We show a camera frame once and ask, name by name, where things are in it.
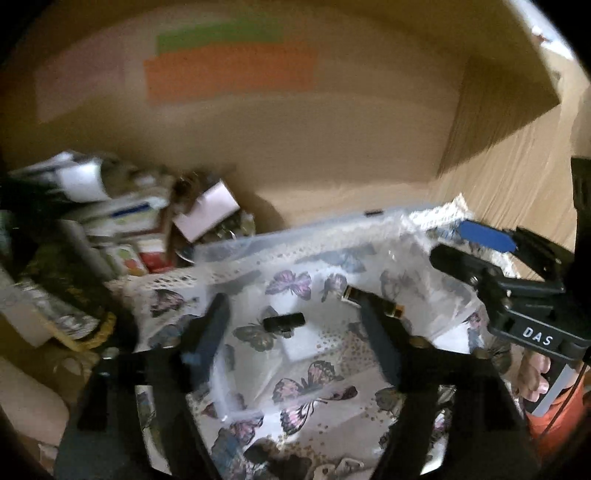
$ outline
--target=black plastic clip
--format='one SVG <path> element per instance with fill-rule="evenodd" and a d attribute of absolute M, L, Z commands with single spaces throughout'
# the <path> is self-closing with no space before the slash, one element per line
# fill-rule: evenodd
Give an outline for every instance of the black plastic clip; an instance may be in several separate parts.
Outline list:
<path fill-rule="evenodd" d="M 301 312 L 268 317 L 263 319 L 262 327 L 268 333 L 279 333 L 283 338 L 291 338 L 294 329 L 306 324 L 306 319 Z"/>

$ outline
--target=black cable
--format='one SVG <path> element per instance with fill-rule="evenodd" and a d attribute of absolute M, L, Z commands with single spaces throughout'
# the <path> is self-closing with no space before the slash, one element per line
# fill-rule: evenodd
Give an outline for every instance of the black cable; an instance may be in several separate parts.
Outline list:
<path fill-rule="evenodd" d="M 547 435 L 547 433 L 550 431 L 550 429 L 554 426 L 554 424 L 556 423 L 556 420 L 558 420 L 558 417 L 560 417 L 560 415 L 562 414 L 562 412 L 566 408 L 566 405 L 568 405 L 570 399 L 573 398 L 574 392 L 577 390 L 579 384 L 581 383 L 581 379 L 585 375 L 585 370 L 587 370 L 587 368 L 586 368 L 585 365 L 583 365 L 582 368 L 581 368 L 581 371 L 579 372 L 579 375 L 577 376 L 577 380 L 574 382 L 574 385 L 570 389 L 569 396 L 566 397 L 566 400 L 562 403 L 562 405 L 558 409 L 558 412 L 556 412 L 556 414 L 554 415 L 554 417 L 552 417 L 552 420 L 550 420 L 550 423 L 548 425 L 546 425 L 546 428 L 544 429 L 544 431 L 535 440 L 534 443 L 536 445 L 539 445 L 540 444 L 540 442 L 542 441 L 542 439 Z"/>

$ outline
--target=white card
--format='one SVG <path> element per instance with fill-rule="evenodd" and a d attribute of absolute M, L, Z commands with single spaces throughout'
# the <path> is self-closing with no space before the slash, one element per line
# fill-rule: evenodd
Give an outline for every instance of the white card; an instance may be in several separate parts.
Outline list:
<path fill-rule="evenodd" d="M 187 215 L 177 215 L 174 224 L 189 242 L 194 242 L 239 209 L 226 184 L 219 181 L 195 201 Z"/>

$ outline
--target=clear plastic lid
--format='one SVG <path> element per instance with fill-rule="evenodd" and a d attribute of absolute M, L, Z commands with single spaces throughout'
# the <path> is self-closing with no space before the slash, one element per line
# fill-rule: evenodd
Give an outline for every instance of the clear plastic lid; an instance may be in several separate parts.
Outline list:
<path fill-rule="evenodd" d="M 185 280 L 161 286 L 184 299 L 177 314 L 202 314 L 220 291 L 230 298 L 230 326 L 210 378 L 219 418 L 355 395 L 348 379 L 375 368 L 376 358 L 359 310 L 340 299 L 347 284 L 402 304 L 413 335 L 433 339 L 464 321 L 479 304 L 476 294 L 430 265 L 433 244 L 395 211 L 197 247 L 196 266 L 175 273 Z M 302 313 L 305 325 L 289 333 L 263 328 L 266 317 L 290 313 Z"/>

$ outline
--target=human hand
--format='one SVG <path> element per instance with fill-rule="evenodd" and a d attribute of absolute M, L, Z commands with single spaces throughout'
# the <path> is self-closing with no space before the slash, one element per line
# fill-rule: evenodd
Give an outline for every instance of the human hand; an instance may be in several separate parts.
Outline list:
<path fill-rule="evenodd" d="M 550 370 L 550 358 L 532 350 L 526 350 L 519 366 L 517 375 L 517 393 L 529 401 L 538 401 L 540 395 L 548 393 L 548 381 L 542 374 Z M 577 380 L 576 373 L 573 378 L 564 386 L 570 388 Z"/>

